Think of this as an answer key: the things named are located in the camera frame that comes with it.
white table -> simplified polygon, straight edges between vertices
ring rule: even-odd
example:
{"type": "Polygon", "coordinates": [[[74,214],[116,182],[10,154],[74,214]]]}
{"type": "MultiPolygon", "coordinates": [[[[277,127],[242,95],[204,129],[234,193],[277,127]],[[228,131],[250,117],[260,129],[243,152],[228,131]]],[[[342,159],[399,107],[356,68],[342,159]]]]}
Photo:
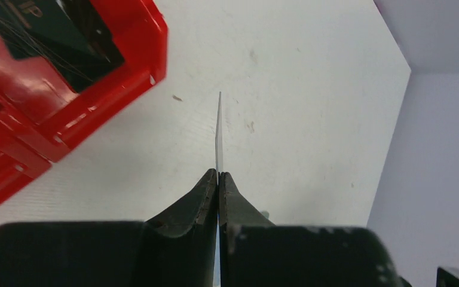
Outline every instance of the white table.
{"type": "Polygon", "coordinates": [[[225,170],[256,208],[366,225],[410,73],[374,3],[157,5],[167,79],[2,204],[0,224],[157,214],[215,166],[222,91],[225,170]]]}

black plastic part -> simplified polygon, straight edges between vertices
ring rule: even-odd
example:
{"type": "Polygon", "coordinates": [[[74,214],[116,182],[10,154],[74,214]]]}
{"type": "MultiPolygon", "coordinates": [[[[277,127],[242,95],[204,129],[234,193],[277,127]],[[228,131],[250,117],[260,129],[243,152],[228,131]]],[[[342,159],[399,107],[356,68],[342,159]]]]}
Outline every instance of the black plastic part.
{"type": "Polygon", "coordinates": [[[219,178],[222,287],[402,286],[377,236],[364,228],[274,226],[219,178]]]}
{"type": "Polygon", "coordinates": [[[459,269],[439,266],[437,268],[436,287],[459,287],[459,269]]]}
{"type": "Polygon", "coordinates": [[[0,36],[13,58],[44,57],[76,92],[124,63],[89,0],[0,0],[0,36]]]}
{"type": "Polygon", "coordinates": [[[211,286],[215,170],[147,222],[0,226],[0,286],[211,286]]]}

white wall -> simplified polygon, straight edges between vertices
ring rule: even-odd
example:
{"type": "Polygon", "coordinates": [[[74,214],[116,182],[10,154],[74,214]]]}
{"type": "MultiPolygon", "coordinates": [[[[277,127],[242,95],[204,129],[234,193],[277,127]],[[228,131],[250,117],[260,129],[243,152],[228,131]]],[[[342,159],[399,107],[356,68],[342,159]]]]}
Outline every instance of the white wall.
{"type": "Polygon", "coordinates": [[[413,75],[368,227],[414,287],[459,268],[459,75],[413,75]]]}
{"type": "Polygon", "coordinates": [[[459,72],[459,0],[375,0],[413,71],[459,72]]]}
{"type": "Polygon", "coordinates": [[[224,168],[256,208],[365,225],[410,74],[374,3],[155,2],[168,77],[0,205],[0,224],[161,212],[215,166],[222,91],[224,168]]]}

red plastic case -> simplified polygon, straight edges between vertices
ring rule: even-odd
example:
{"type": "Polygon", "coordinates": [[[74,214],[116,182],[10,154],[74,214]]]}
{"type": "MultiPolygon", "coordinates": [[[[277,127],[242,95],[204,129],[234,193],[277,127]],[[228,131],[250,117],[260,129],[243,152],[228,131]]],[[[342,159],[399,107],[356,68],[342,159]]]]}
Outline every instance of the red plastic case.
{"type": "Polygon", "coordinates": [[[124,64],[82,93],[43,57],[13,59],[0,37],[0,202],[166,76],[167,26],[152,0],[91,3],[124,64]]]}

dirt spot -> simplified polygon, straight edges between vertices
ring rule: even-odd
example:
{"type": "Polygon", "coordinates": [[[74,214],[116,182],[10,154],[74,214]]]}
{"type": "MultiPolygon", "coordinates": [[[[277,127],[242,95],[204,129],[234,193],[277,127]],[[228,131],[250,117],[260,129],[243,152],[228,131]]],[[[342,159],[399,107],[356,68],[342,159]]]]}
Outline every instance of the dirt spot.
{"type": "Polygon", "coordinates": [[[249,52],[249,58],[254,64],[258,64],[258,55],[254,52],[254,49],[249,52]]]}
{"type": "Polygon", "coordinates": [[[250,133],[254,133],[254,121],[251,121],[250,124],[246,124],[246,126],[249,129],[250,133]]]}

